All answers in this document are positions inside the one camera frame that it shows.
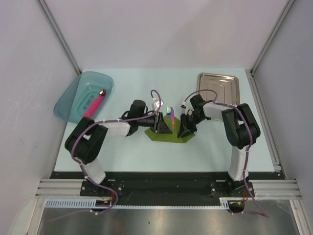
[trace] teal container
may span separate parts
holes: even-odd
[[[107,91],[100,107],[93,115],[97,117],[102,107],[108,100],[113,87],[113,79],[99,72],[83,72],[70,84],[61,98],[55,104],[55,116],[65,121],[79,123],[89,106],[99,96],[102,89]]]

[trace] gray floor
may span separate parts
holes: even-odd
[[[263,201],[270,219],[259,215],[234,215],[225,210],[115,209],[102,215],[77,213],[49,219],[76,209],[45,209],[39,235],[298,235],[288,200]],[[253,202],[246,210],[254,210]]]

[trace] white table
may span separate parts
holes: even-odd
[[[248,103],[259,126],[261,122],[252,97],[244,69],[103,69],[84,70],[107,74],[114,80],[114,87],[107,103],[96,120],[116,119],[129,110],[134,99],[144,100],[148,107],[152,99],[150,90],[159,91],[166,106],[173,106],[180,117],[181,102],[196,90],[197,77],[201,72],[233,75],[240,84],[240,102]],[[64,143],[76,124],[67,123],[55,171],[80,171]],[[106,138],[98,159],[105,171],[130,172],[214,172],[228,171],[231,158],[224,125],[221,121],[203,121],[197,125],[198,132],[187,143],[151,141],[139,130],[130,137]],[[273,164],[264,132],[257,139],[250,155],[249,171],[273,172]]]

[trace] wall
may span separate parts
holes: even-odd
[[[75,72],[34,0],[0,1],[0,234],[52,167],[53,107]]]
[[[287,0],[47,0],[81,69],[250,69]]]
[[[313,219],[313,1],[296,1],[256,72],[283,167]]]

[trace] green cloth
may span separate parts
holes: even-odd
[[[172,130],[173,133],[172,134],[158,134],[158,133],[152,132],[151,129],[148,129],[145,131],[145,133],[152,141],[161,141],[161,142],[170,142],[170,143],[186,143],[195,136],[195,134],[192,134],[187,137],[178,139],[177,134],[179,132],[180,120],[175,118],[175,129],[173,130],[170,117],[165,116],[163,119],[166,125]]]

